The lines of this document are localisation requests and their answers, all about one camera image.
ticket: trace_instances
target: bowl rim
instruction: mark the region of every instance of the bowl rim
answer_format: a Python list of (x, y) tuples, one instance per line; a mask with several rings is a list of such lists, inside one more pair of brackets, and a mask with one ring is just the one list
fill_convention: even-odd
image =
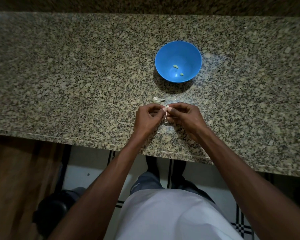
[[(158, 71), (158, 69), (157, 69), (157, 56), (158, 56), (159, 51), (160, 51), (164, 46), (166, 46), (167, 44), (174, 43), (174, 42), (184, 42), (184, 43), (191, 44), (193, 47), (195, 47), (195, 49), (196, 49), (196, 50), (199, 52), (199, 54), (200, 54), (200, 58), (201, 58), (200, 63), (201, 63), (201, 64), (200, 64), (199, 70), (196, 72), (196, 74), (195, 74), (193, 77), (191, 77), (190, 79), (185, 80), (185, 81), (171, 81), (171, 80), (168, 80), (168, 79), (164, 78), (164, 77), (160, 74), (160, 72)], [(184, 41), (184, 40), (175, 40), (175, 41), (171, 41), (171, 42), (166, 43), (165, 45), (163, 45), (163, 46), (158, 50), (157, 54), (155, 55), (154, 65), (155, 65), (155, 69), (157, 70), (157, 72), (159, 73), (159, 75), (160, 75), (164, 80), (166, 80), (166, 81), (168, 81), (168, 82), (171, 82), (171, 83), (185, 83), (185, 82), (188, 82), (188, 81), (190, 81), (191, 79), (193, 79), (193, 78), (199, 73), (199, 71), (200, 71), (200, 69), (201, 69), (201, 67), (202, 67), (202, 55), (201, 55), (199, 49), (198, 49), (194, 44), (192, 44), (192, 43), (190, 43), (190, 42), (187, 42), (187, 41)]]

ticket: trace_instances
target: person's left arm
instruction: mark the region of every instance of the person's left arm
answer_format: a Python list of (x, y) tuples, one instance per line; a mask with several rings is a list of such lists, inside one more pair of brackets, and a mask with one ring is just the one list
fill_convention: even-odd
[(166, 109), (159, 104), (148, 104), (138, 109), (128, 143), (72, 206), (49, 240), (104, 238), (132, 164), (165, 113)]

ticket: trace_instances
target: granite backsplash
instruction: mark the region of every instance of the granite backsplash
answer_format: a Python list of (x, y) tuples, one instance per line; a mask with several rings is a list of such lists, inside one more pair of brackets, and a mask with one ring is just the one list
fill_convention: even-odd
[(0, 0), (0, 11), (300, 17), (300, 0)]

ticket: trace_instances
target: shirt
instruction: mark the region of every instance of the shirt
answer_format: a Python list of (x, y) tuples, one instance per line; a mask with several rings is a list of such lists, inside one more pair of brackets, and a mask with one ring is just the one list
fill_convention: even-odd
[(115, 239), (240, 239), (213, 202), (179, 189), (145, 189), (124, 203)]

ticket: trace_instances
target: bowl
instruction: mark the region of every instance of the bowl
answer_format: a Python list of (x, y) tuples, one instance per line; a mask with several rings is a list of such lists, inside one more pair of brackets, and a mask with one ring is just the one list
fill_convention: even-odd
[(155, 67), (165, 80), (184, 83), (194, 78), (200, 71), (202, 57), (200, 51), (185, 41), (165, 44), (155, 56)]

